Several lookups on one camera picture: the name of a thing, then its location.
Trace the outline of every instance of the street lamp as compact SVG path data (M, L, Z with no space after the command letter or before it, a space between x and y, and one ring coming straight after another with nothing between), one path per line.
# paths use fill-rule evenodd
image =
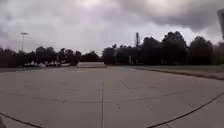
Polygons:
M24 47L24 37L25 37L26 35L28 35L28 33L26 33L26 32L21 32L21 35L23 36L23 42L22 42L22 51L23 51L23 47Z

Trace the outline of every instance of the parking lot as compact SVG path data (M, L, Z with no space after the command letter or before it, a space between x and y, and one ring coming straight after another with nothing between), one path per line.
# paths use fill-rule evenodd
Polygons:
M8 128L223 128L224 82L123 67L0 73Z

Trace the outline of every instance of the sidewalk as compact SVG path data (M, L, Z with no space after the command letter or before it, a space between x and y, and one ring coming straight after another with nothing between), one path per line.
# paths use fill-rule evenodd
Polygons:
M203 77L203 78L210 78L216 80L224 80L224 73L218 72L206 72L206 71L192 71L192 70L175 70L175 69L159 69L159 68L150 68L150 67L133 67L134 69L139 70L149 70L149 71L156 71L156 72L164 72L164 73L171 73L171 74L179 74L179 75L187 75L187 76L196 76L196 77Z

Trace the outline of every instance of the gray cloud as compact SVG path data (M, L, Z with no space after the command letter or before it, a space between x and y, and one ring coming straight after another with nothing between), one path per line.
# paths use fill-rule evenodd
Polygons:
M20 49L22 31L29 33L28 51L43 45L100 53L114 43L134 44L136 31L161 39L179 30L188 41L198 34L216 41L222 5L223 0L0 0L0 45Z
M199 31L216 24L217 10L223 8L223 0L113 0L128 22L136 23L136 17L142 22L154 22L158 25L178 25ZM107 14L119 19L116 12Z

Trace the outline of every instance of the building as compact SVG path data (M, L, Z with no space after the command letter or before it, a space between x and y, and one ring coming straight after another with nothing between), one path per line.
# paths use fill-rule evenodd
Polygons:
M224 39L224 9L218 11L218 16L221 24L222 37Z

